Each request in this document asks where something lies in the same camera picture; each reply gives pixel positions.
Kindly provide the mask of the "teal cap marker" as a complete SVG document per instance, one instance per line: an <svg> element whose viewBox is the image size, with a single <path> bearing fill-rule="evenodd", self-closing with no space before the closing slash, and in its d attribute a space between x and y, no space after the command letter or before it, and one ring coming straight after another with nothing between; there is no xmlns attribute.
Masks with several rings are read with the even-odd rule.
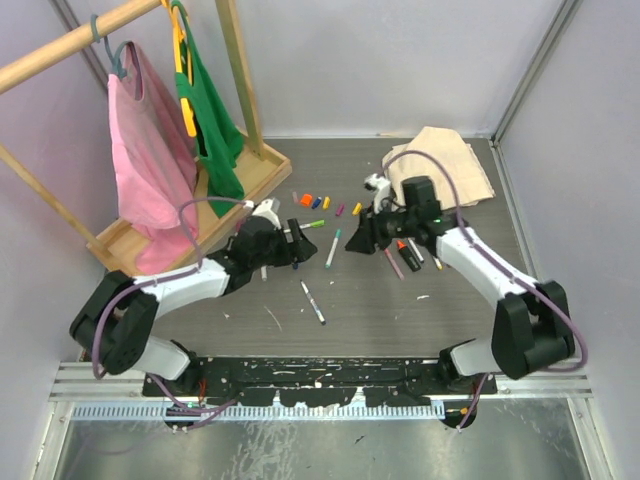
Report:
<svg viewBox="0 0 640 480"><path fill-rule="evenodd" d="M341 234L342 234L342 229L338 228L336 230L336 232L335 232L335 235L334 235L334 238L332 240L332 244L331 244L329 253L327 255L327 258L326 258L326 261L325 261L325 264L324 264L325 269L330 269L331 268L333 259L335 257L335 253L337 251L338 243L339 243L339 240L341 238Z"/></svg>

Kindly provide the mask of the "orange highlighter cap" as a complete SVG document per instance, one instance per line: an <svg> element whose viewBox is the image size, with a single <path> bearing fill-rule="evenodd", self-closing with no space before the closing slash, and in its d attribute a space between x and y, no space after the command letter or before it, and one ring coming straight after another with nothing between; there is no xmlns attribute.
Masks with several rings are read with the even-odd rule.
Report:
<svg viewBox="0 0 640 480"><path fill-rule="evenodd" d="M313 197L310 194L304 194L300 199L300 204L305 207L309 207L313 201Z"/></svg>

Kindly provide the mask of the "orange black highlighter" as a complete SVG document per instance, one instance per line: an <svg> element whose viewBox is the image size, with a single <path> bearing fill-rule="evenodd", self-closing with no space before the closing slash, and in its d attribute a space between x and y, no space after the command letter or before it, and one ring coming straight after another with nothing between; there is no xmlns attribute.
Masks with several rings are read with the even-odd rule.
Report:
<svg viewBox="0 0 640 480"><path fill-rule="evenodd" d="M421 269L421 264L413 253L411 247L402 240L397 240L396 245L400 257L403 259L409 269L412 272L419 271Z"/></svg>

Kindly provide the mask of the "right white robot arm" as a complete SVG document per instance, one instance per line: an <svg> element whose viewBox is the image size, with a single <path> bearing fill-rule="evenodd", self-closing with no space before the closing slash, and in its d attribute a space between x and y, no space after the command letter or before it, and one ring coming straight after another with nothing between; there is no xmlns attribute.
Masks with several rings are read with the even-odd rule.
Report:
<svg viewBox="0 0 640 480"><path fill-rule="evenodd" d="M444 390L462 393L474 376L485 373L517 380L574 355L564 289L555 281L541 283L496 255L458 213L442 210L429 177L403 181L404 204L398 208L384 176L372 174L364 185L373 201L360 212L347 251L373 254L395 240L412 239L461 274L493 308L490 336L440 351L438 379Z"/></svg>

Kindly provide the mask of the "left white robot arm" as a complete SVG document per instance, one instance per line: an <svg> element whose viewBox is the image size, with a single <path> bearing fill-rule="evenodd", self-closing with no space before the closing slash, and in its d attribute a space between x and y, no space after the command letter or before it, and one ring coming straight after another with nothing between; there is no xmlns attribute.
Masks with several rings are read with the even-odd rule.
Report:
<svg viewBox="0 0 640 480"><path fill-rule="evenodd" d="M194 354L151 335L156 320L189 304L229 295L263 267L303 263L317 253L299 222L290 232L252 215L224 248L194 264L158 276L116 270L102 279L70 325L69 334L110 375L137 370L159 376L178 396L194 393L200 372Z"/></svg>

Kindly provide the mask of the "pink pen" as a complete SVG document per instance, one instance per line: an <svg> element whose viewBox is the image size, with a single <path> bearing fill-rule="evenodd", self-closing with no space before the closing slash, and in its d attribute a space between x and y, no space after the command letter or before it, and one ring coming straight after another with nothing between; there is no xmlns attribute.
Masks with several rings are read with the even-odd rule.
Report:
<svg viewBox="0 0 640 480"><path fill-rule="evenodd" d="M399 267L398 263L396 262L396 260L392 256L392 254L389 251L389 249L385 248L383 250L383 253L384 253L385 257L387 258L387 260L389 261L389 263L391 265L391 268L393 269L393 271L395 272L395 274L397 275L399 280L403 281L405 279L404 274L403 274L401 268Z"/></svg>

